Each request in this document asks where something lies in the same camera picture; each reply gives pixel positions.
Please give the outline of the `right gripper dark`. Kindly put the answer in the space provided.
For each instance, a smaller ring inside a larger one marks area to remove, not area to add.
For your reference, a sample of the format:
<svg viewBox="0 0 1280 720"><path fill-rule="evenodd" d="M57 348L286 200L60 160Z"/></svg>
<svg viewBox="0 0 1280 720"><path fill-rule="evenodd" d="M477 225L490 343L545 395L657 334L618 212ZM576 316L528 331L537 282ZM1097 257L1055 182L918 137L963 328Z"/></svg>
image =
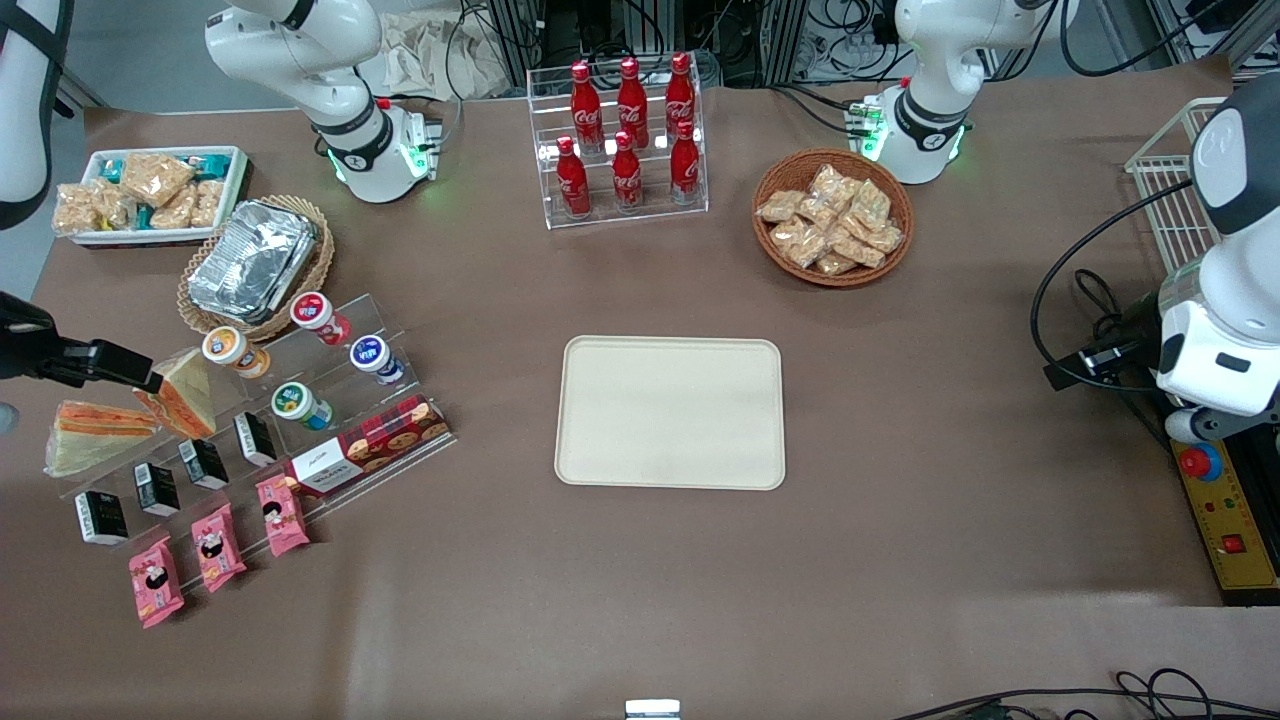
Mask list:
<svg viewBox="0 0 1280 720"><path fill-rule="evenodd" d="M1 292L1 379L29 377L49 379L47 364L60 348L52 316L44 309ZM67 340L60 355L63 383L81 388L88 382L111 382L157 393L164 375L154 361L105 340Z"/></svg>

